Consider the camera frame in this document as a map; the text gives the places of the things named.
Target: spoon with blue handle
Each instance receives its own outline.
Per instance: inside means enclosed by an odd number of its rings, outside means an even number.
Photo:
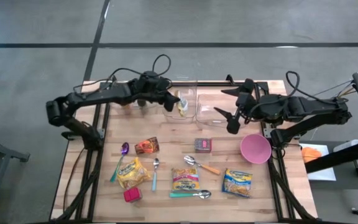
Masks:
[[[155,191],[155,188],[157,186],[157,167],[158,167],[158,165],[160,165],[160,161],[157,158],[155,158],[153,165],[154,165],[154,175],[153,175],[152,191]]]
[[[199,193],[170,193],[169,197],[178,198],[178,197],[192,197],[192,196],[199,196],[202,199],[209,198],[212,193],[209,190],[202,190]]]
[[[128,154],[128,152],[129,152],[129,144],[128,144],[128,142],[124,142],[124,144],[122,144],[122,146],[121,146],[121,158],[118,161],[116,170],[114,171],[114,174],[112,175],[112,177],[110,179],[110,182],[113,183],[116,180],[117,171],[118,171],[119,166],[121,165],[122,158],[124,158],[124,156],[126,154]]]

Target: spoon with orange handle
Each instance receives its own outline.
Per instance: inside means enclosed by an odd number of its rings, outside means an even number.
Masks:
[[[219,171],[219,170],[217,170],[217,169],[215,169],[215,168],[212,168],[212,167],[210,167],[210,166],[202,165],[202,164],[197,163],[196,160],[195,160],[193,157],[191,157],[191,156],[185,156],[184,159],[185,159],[185,161],[186,161],[188,164],[190,164],[190,165],[196,164],[196,165],[198,165],[198,166],[200,166],[200,167],[202,167],[202,168],[204,168],[204,169],[206,169],[206,170],[208,170],[208,171],[210,171],[210,172],[212,172],[212,173],[214,173],[214,174],[216,174],[216,175],[220,175],[220,174],[221,174],[221,171]]]

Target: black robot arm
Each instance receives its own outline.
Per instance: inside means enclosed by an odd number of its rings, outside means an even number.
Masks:
[[[252,96],[254,82],[246,79],[244,84],[234,90],[222,90],[223,93],[237,96],[237,111],[234,115],[219,108],[216,111],[227,119],[227,131],[237,134],[240,128],[239,118],[243,117],[245,123],[262,121],[278,126],[284,121],[300,122],[306,116],[315,115],[288,129],[274,129],[270,133],[273,147],[280,147],[291,141],[296,135],[324,124],[344,124],[351,114],[347,111],[346,99],[331,98],[321,100],[314,98],[308,100],[301,96],[265,95],[256,101]]]
[[[96,91],[74,92],[48,101],[46,104],[48,121],[54,126],[64,126],[74,135],[81,136],[86,149],[97,150],[101,145],[101,136],[96,128],[73,117],[78,108],[103,103],[128,105],[135,101],[138,101],[140,106],[144,106],[145,102],[149,101],[163,105],[167,111],[172,111],[174,104],[180,99],[170,94],[168,89],[171,86],[170,80],[151,71],[144,72],[139,79],[135,78],[125,83],[102,83]]]

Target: spoon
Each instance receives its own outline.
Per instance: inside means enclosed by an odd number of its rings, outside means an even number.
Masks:
[[[112,177],[110,179],[110,182],[113,183],[116,180],[117,171],[118,171],[119,166],[121,165],[122,158],[124,158],[124,156],[126,154],[128,154],[128,152],[129,152],[129,144],[128,144],[128,142],[124,142],[124,144],[122,144],[122,146],[121,146],[121,158],[118,161],[116,170],[114,171],[114,174],[112,175]]]
[[[212,193],[209,190],[202,190],[199,193],[170,193],[169,197],[178,198],[178,197],[192,197],[192,196],[199,196],[202,199],[209,198]]]
[[[197,163],[196,160],[195,160],[193,157],[191,157],[191,156],[185,156],[184,159],[185,159],[185,161],[186,161],[188,164],[190,164],[190,165],[196,164],[196,165],[198,165],[198,166],[200,166],[200,167],[202,167],[202,168],[204,168],[204,169],[206,169],[206,170],[208,170],[208,171],[210,171],[210,172],[212,172],[212,173],[214,173],[214,174],[216,174],[216,175],[220,175],[220,174],[221,174],[221,171],[219,171],[219,170],[217,170],[217,169],[215,169],[215,168],[212,168],[212,167],[209,167],[209,166],[207,166],[207,165],[202,165],[202,164]]]
[[[160,165],[159,159],[155,158],[154,162],[153,162],[153,165],[154,165],[154,175],[153,175],[152,191],[155,191],[155,188],[157,186],[157,167],[158,167],[158,165]]]

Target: pink bowl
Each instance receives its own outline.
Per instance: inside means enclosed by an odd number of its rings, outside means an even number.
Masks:
[[[250,134],[244,137],[240,149],[242,156],[254,164],[262,164],[272,155],[269,141],[259,134]]]

